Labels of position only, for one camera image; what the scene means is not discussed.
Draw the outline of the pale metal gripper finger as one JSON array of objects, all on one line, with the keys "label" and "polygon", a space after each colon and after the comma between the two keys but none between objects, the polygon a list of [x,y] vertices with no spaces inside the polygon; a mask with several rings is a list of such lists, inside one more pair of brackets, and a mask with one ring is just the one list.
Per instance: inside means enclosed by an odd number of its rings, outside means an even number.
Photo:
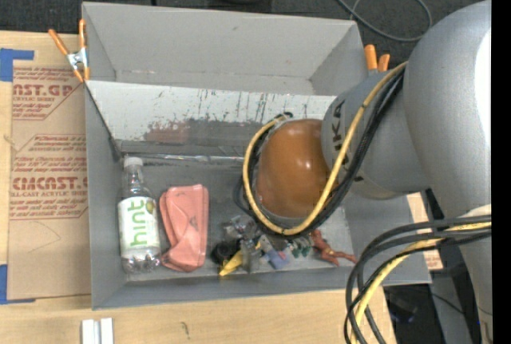
[{"label": "pale metal gripper finger", "polygon": [[259,238],[259,244],[265,255],[271,256],[279,254],[267,236],[261,236]]},{"label": "pale metal gripper finger", "polygon": [[272,250],[267,252],[264,257],[275,270],[283,269],[289,264],[289,258],[283,251]]}]

